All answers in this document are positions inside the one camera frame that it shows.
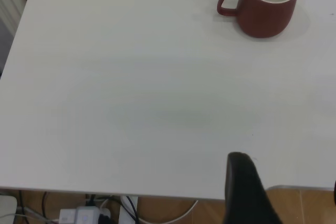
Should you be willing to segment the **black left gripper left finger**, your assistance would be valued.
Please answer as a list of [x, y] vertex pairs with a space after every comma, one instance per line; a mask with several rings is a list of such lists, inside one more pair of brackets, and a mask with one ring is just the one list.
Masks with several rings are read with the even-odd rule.
[[282, 223], [262, 185], [252, 159], [245, 153], [227, 156], [223, 223]]

